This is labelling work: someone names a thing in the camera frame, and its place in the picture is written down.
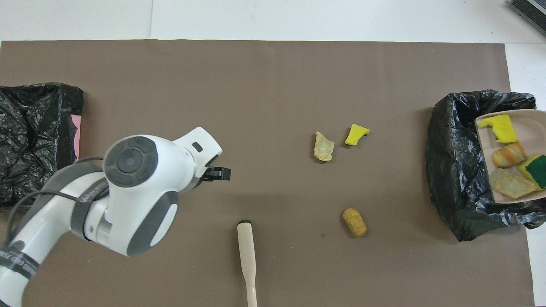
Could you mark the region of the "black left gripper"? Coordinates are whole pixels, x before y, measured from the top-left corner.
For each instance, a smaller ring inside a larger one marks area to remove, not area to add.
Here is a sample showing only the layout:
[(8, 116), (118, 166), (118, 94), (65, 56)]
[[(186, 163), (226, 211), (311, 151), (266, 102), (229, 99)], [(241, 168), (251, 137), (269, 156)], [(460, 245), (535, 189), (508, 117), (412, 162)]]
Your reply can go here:
[(213, 182), (213, 181), (230, 181), (231, 179), (231, 169), (225, 167), (214, 167), (212, 166), (213, 161), (216, 159), (214, 156), (206, 164), (206, 169), (203, 175), (199, 178), (197, 186), (202, 182)]

